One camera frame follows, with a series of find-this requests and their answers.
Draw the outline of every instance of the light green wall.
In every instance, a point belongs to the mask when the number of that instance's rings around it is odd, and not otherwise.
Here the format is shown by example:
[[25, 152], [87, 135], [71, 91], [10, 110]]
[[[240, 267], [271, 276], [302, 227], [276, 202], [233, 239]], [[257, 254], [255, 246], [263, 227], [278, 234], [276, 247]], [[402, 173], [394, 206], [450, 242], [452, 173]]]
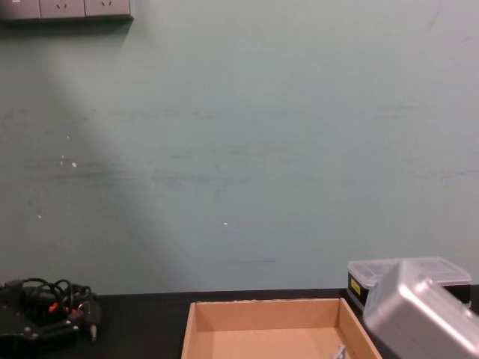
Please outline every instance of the light green wall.
[[0, 281], [334, 287], [423, 255], [479, 275], [474, 1], [132, 3], [130, 25], [0, 32]]

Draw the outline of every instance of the black table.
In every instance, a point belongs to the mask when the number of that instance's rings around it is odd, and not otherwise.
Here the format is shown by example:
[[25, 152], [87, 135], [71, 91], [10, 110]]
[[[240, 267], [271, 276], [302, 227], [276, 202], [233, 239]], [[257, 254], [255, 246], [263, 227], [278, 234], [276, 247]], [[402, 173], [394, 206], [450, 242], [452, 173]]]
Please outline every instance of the black table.
[[[347, 298], [345, 289], [107, 295], [101, 297], [104, 323], [95, 344], [82, 339], [74, 347], [41, 358], [180, 359], [189, 305], [194, 301], [339, 297]], [[473, 286], [472, 309], [479, 313], [479, 286]], [[375, 344], [384, 359], [397, 359], [380, 343]]]

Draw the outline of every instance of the metal container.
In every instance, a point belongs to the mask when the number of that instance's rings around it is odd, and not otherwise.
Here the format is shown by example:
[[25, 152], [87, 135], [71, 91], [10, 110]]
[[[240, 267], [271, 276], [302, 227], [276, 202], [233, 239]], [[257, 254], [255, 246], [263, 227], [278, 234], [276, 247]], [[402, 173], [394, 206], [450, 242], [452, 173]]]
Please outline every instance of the metal container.
[[370, 291], [363, 317], [401, 358], [479, 358], [479, 318], [410, 261]]

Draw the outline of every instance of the power socket panel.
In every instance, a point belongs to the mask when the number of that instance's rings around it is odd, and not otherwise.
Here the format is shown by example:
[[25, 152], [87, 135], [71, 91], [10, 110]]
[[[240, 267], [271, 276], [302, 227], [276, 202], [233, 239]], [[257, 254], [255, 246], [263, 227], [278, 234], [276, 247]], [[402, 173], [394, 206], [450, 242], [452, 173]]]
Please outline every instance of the power socket panel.
[[77, 19], [85, 17], [82, 0], [40, 0], [42, 19]]
[[27, 20], [40, 18], [38, 0], [0, 0], [0, 20]]
[[85, 0], [86, 17], [131, 17], [129, 0]]

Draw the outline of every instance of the cardboard tray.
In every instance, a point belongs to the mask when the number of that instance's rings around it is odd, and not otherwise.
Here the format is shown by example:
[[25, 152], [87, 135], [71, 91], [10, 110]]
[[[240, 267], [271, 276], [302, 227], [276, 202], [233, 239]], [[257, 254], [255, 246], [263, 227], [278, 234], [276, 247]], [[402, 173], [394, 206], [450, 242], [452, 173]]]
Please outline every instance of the cardboard tray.
[[380, 359], [344, 299], [193, 303], [182, 359]]

